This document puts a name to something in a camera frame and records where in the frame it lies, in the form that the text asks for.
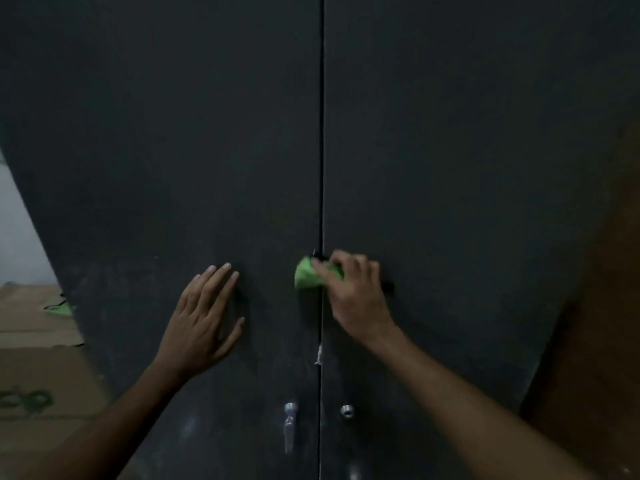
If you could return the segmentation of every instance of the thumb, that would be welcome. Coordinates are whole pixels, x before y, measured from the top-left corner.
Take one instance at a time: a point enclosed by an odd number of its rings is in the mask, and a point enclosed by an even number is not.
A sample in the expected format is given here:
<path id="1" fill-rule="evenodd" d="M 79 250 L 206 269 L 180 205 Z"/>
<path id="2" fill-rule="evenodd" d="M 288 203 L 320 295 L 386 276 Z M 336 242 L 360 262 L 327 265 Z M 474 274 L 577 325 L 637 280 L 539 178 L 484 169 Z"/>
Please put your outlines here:
<path id="1" fill-rule="evenodd" d="M 318 276 L 322 278 L 322 281 L 324 281 L 324 284 L 327 285 L 329 289 L 339 286 L 342 282 L 340 278 L 329 271 L 326 266 L 316 258 L 311 258 L 311 267 L 315 270 Z"/>

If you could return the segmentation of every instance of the brown floor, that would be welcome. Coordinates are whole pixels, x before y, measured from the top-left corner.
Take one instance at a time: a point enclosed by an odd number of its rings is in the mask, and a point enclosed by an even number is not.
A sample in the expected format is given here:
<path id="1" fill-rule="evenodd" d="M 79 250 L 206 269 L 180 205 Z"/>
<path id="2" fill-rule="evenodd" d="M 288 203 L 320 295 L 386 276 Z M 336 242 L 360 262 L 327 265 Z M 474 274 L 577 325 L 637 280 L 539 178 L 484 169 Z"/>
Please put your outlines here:
<path id="1" fill-rule="evenodd" d="M 613 153 L 619 197 L 522 416 L 604 478 L 640 478 L 640 124 Z"/>

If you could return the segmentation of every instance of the dark gray cabinet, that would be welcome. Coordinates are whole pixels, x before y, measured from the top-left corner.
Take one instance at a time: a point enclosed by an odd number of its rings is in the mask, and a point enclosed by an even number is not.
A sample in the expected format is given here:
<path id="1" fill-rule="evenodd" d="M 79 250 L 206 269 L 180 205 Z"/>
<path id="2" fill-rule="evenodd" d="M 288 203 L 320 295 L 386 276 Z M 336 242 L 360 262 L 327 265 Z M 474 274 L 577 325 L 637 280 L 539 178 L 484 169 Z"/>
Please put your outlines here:
<path id="1" fill-rule="evenodd" d="M 192 275 L 242 272 L 246 333 L 173 400 L 140 477 L 466 477 L 294 266 L 379 259 L 409 336 L 517 410 L 619 168 L 637 8 L 1 0 L 0 145 L 114 392 Z"/>

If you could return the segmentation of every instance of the dark cabinet door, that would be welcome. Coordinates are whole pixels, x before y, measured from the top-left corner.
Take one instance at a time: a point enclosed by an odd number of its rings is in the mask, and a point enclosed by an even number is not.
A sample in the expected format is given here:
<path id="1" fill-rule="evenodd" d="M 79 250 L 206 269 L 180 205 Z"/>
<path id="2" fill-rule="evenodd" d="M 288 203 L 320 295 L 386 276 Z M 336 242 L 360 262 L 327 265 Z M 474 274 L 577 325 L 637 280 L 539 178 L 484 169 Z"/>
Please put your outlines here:
<path id="1" fill-rule="evenodd" d="M 174 398 L 140 478 L 317 475 L 319 303 L 300 303 L 292 270 L 319 239 L 319 8 L 0 2 L 0 144 L 113 391 L 151 361 L 194 274 L 241 272 L 245 334 Z"/>
<path id="2" fill-rule="evenodd" d="M 636 5 L 325 1 L 324 249 L 379 259 L 400 327 L 513 410 L 639 100 Z M 466 477 L 329 314 L 321 402 L 322 478 Z"/>

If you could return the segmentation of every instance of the forearm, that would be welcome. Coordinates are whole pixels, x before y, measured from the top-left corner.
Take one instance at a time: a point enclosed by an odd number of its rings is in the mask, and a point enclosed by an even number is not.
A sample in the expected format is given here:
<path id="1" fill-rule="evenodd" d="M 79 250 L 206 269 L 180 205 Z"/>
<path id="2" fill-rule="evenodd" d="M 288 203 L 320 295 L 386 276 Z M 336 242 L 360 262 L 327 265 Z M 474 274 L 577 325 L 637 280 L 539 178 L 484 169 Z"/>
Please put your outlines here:
<path id="1" fill-rule="evenodd" d="M 24 480 L 115 479 L 181 386 L 175 376 L 149 366 L 123 396 Z"/>
<path id="2" fill-rule="evenodd" d="M 397 327 L 368 347 L 411 391 L 478 478 L 592 478 L 516 414 L 428 357 Z"/>

